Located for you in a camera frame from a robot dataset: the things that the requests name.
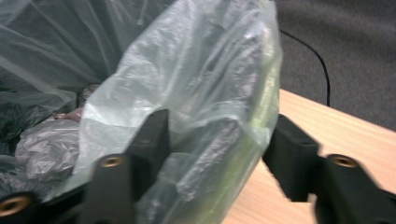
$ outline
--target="translucent plastic sheet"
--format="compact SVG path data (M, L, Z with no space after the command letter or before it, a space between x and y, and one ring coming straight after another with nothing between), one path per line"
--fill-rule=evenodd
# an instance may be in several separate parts
M69 102L112 75L122 53L173 0L0 0L0 90Z
M15 150L29 179L65 180L78 157L78 123L68 119L45 121L24 131Z
M220 222L276 124L281 51L273 1L180 0L125 52L85 104L74 175L122 152L145 120L171 111L173 153L138 203L142 223Z

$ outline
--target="brass nut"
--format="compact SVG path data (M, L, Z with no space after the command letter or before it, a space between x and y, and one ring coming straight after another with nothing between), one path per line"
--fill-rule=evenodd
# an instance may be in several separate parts
M0 203L0 217L16 214L23 210L31 200L24 196L10 198Z
M343 157L343 156L333 157L332 162L334 162L335 164L337 164L339 166L344 166L344 167L348 167L348 168L353 168L353 167L358 166L358 164L355 161L351 160L350 158Z
M105 159L104 161L101 161L101 166L103 167L113 167L113 166L118 166L122 163L122 159L120 157L110 157Z

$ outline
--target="black plastic part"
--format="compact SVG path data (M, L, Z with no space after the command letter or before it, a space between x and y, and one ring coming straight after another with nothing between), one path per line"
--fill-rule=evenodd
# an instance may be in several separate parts
M293 202L306 202L312 188L312 174L321 161L317 142L279 115L262 159L288 198Z
M78 223L134 223L132 170L131 158L127 155L113 154L99 160Z
M76 224L78 223L79 214L82 211L83 203L80 203L74 207L67 208L62 213L57 214L57 216L47 222L38 222L46 224Z
M334 162L344 158L353 166ZM326 198L341 224L396 223L396 204L379 189L359 163L343 155L330 155L322 164L318 199Z
M60 215L65 216L68 210L82 202L86 187L87 185L80 186L47 203L40 204L37 223L45 223L46 220L51 220L49 223L58 223Z
M152 113L125 151L134 165L134 199L136 201L155 182L163 162L170 154L168 110Z
M339 220L332 208L332 204L326 199L317 198L315 202L315 217L318 224L337 224Z

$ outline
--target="gray carpet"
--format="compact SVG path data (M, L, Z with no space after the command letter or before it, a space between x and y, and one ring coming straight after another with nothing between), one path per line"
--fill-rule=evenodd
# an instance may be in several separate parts
M326 63L331 107L396 131L396 1L277 0L280 29ZM281 88L326 103L315 54L282 35Z

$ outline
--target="crumpled plastic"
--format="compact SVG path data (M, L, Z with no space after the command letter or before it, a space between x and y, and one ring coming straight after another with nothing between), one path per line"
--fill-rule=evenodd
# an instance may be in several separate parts
M21 191L33 191L38 199L44 199L49 191L57 188L61 182L41 183L27 177L22 165L15 157L0 156L0 198Z
M70 99L67 103L55 94L0 91L0 155L12 155L20 133L52 112L75 108L76 95L67 91L64 94Z
M49 120L24 131L15 150L29 179L40 182L65 180L78 157L78 123Z
M280 62L273 1L176 1L85 104L78 162L58 193L168 108L173 153L138 202L139 221L219 223L269 144Z

